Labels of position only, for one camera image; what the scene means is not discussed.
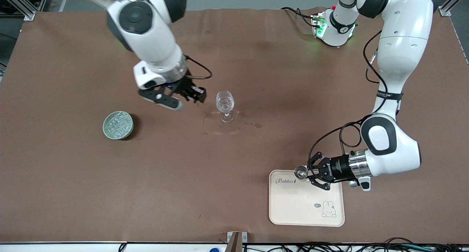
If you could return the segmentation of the aluminium frame profile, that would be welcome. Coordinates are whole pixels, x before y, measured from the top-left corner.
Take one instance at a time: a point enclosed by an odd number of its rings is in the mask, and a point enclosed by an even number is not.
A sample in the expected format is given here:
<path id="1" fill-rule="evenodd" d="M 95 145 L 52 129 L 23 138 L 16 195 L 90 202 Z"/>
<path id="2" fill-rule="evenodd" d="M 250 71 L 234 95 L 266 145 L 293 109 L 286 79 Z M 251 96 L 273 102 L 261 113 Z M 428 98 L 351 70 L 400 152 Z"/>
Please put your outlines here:
<path id="1" fill-rule="evenodd" d="M 6 0 L 13 5 L 25 18 L 25 21 L 33 21 L 37 8 L 29 0 Z"/>
<path id="2" fill-rule="evenodd" d="M 451 16 L 451 9 L 461 0 L 446 0 L 439 7 L 438 11 L 441 17 Z"/>

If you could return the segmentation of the brown table cover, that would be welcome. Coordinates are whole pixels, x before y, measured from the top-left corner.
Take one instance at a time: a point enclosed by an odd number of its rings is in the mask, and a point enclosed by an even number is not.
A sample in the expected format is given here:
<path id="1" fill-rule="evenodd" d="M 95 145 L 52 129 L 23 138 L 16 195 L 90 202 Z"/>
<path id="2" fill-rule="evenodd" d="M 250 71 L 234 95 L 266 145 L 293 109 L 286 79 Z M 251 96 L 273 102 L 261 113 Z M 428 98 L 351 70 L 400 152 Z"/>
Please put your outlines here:
<path id="1" fill-rule="evenodd" d="M 213 77 L 204 104 L 143 100 L 139 59 L 104 12 L 39 13 L 24 23 L 0 83 L 0 242 L 220 241 L 469 243 L 469 65 L 451 19 L 435 14 L 404 90 L 400 127 L 420 145 L 414 171 L 343 184 L 341 227 L 272 224 L 272 170 L 307 162 L 323 134 L 361 119 L 377 86 L 360 18 L 340 48 L 280 10 L 189 11 L 171 26 Z M 220 91 L 233 95 L 222 122 Z"/>

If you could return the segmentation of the clear wine glass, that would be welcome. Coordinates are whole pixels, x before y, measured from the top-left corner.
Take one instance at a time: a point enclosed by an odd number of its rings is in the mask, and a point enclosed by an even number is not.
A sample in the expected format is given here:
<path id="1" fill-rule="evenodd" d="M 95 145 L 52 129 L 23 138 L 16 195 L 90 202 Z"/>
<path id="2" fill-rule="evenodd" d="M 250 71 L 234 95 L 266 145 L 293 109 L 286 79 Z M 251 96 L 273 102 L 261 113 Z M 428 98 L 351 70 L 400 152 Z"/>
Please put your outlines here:
<path id="1" fill-rule="evenodd" d="M 231 122 L 234 119 L 233 108 L 235 101 L 231 92 L 223 90 L 216 95 L 216 107 L 220 112 L 222 122 Z"/>

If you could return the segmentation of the cream rabbit print tray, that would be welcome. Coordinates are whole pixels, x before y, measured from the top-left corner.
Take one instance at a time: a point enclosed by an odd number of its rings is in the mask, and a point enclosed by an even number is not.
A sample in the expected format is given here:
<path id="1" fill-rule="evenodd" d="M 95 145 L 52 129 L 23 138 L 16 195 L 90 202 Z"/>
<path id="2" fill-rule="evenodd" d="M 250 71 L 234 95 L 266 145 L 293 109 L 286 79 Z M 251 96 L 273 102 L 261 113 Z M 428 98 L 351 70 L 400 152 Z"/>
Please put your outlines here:
<path id="1" fill-rule="evenodd" d="M 292 170 L 269 175 L 269 219 L 277 225 L 341 227 L 345 222 L 342 185 L 322 190 L 300 181 Z"/>

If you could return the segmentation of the metal clamp bracket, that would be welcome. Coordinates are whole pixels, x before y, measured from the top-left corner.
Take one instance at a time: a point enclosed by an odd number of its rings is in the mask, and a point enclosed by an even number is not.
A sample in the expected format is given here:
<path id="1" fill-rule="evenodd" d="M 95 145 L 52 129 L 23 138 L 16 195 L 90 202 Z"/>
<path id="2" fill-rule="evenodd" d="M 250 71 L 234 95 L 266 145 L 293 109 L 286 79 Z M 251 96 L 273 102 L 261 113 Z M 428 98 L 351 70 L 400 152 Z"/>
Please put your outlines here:
<path id="1" fill-rule="evenodd" d="M 247 252 L 246 242 L 248 242 L 248 232 L 229 231 L 227 232 L 227 246 L 224 252 Z"/>

